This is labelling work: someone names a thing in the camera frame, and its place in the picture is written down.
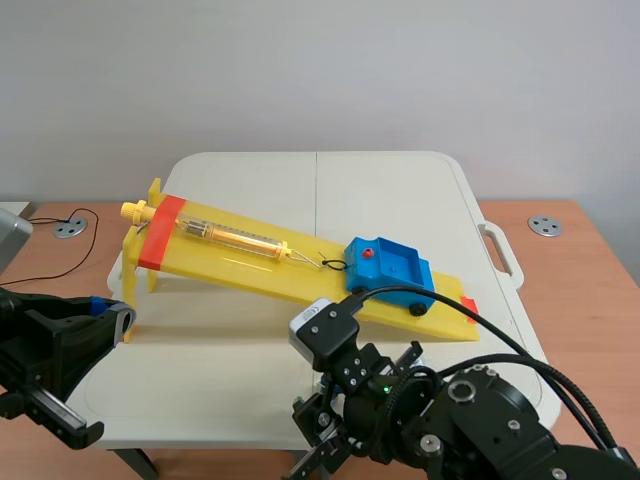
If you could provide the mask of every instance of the white wall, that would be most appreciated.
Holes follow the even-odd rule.
[[[4,0],[0,199],[138,197],[201,151],[438,150],[481,198],[578,199],[640,280],[639,15],[637,0]]]

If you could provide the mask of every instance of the red tape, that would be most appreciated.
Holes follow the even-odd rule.
[[[156,209],[149,225],[147,239],[142,246],[138,265],[151,270],[160,270],[176,217],[184,206],[185,199],[167,195]]]
[[[478,307],[476,306],[476,302],[473,298],[464,297],[464,296],[460,297],[460,303],[465,307],[467,307],[472,312],[478,313]],[[473,324],[476,323],[476,321],[471,317],[467,317],[467,322],[473,323]]]

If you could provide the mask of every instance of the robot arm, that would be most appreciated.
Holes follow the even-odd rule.
[[[491,368],[473,365],[445,381],[412,366],[422,354],[417,342],[397,362],[373,344],[358,349],[353,314],[361,306],[356,296],[340,304],[321,299],[290,324],[290,343],[327,385],[294,403],[293,419],[312,449],[286,478],[304,480],[321,465],[333,473],[354,455],[396,460],[430,480],[640,479],[622,448],[559,444],[524,395]],[[331,407],[338,387],[342,415]]]
[[[104,425],[87,426],[64,402],[134,321],[131,307],[110,299],[0,288],[0,415],[25,413],[73,449],[91,445]]]

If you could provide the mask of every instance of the gray device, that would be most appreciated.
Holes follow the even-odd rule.
[[[28,220],[0,208],[0,273],[29,240],[32,232],[33,225]]]

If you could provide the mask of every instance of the toy car wheel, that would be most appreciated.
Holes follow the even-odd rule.
[[[424,303],[414,303],[409,306],[409,313],[414,317],[421,317],[425,313],[427,313],[427,306]]]

